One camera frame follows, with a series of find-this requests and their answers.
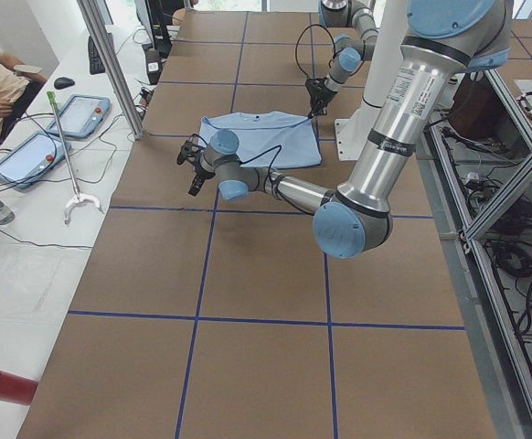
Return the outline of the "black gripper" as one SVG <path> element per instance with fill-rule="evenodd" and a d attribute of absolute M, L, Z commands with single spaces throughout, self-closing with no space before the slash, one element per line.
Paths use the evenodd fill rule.
<path fill-rule="evenodd" d="M 212 178 L 212 172 L 207 171 L 202 165 L 196 164 L 194 166 L 195 174 L 194 180 L 191 183 L 191 186 L 188 190 L 188 194 L 196 197 L 198 192 L 203 187 L 206 180 L 209 180 Z"/>
<path fill-rule="evenodd" d="M 336 91 L 329 89 L 323 78 L 307 79 L 306 89 L 310 95 L 310 106 L 312 107 L 307 117 L 312 119 L 315 115 L 327 115 L 327 105 L 335 97 Z"/>

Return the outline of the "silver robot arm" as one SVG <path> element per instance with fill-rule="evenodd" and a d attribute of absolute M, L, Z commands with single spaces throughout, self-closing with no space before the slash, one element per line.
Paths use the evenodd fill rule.
<path fill-rule="evenodd" d="M 329 103 L 338 94 L 348 78 L 354 75 L 365 61 L 372 59 L 378 40 L 375 23 L 375 1 L 331 1 L 318 4 L 319 24 L 329 28 L 353 28 L 358 37 L 346 34 L 334 37 L 330 67 L 322 78 L 305 81 L 310 96 L 308 118 L 325 114 Z"/>
<path fill-rule="evenodd" d="M 177 160 L 189 163 L 195 195 L 216 179 L 226 200 L 261 191 L 313 216 L 320 249 L 338 259 L 384 243 L 392 230 L 389 194 L 427 125 L 448 80 L 459 73 L 490 70 L 507 60 L 513 5 L 509 1 L 411 1 L 402 61 L 388 96 L 367 134 L 348 180 L 336 189 L 256 167 L 239 158 L 239 138 L 228 129 L 209 143 L 182 145 Z"/>

